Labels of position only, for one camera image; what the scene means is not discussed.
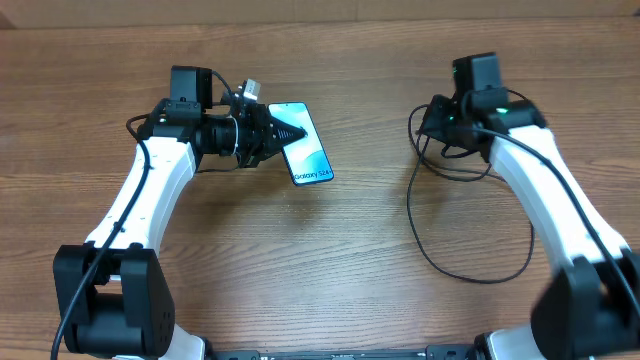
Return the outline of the blue Galaxy smartphone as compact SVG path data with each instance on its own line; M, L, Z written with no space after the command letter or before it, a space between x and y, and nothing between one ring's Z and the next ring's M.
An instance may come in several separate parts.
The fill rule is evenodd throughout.
M273 103L269 112L278 120L305 130L306 135L283 148L292 182L304 186L334 179L328 156L305 103Z

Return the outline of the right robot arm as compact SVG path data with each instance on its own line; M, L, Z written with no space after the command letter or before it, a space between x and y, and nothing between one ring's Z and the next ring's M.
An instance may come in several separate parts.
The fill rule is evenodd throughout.
M639 348L639 256L591 204L532 101L504 86L495 53L453 60L455 92L436 95L416 134L478 153L511 188L538 233L552 280L527 324L436 359L593 359Z

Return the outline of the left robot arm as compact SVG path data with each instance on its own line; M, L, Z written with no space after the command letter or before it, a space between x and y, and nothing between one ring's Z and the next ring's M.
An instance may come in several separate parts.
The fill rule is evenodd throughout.
M216 71L175 65L170 94L127 130L135 160L113 205L81 245L53 261L60 323L51 350L104 359L213 359L211 343L176 323L175 303L158 260L177 200L203 156L231 156L254 168L308 137L259 103L259 84L226 86L213 99Z

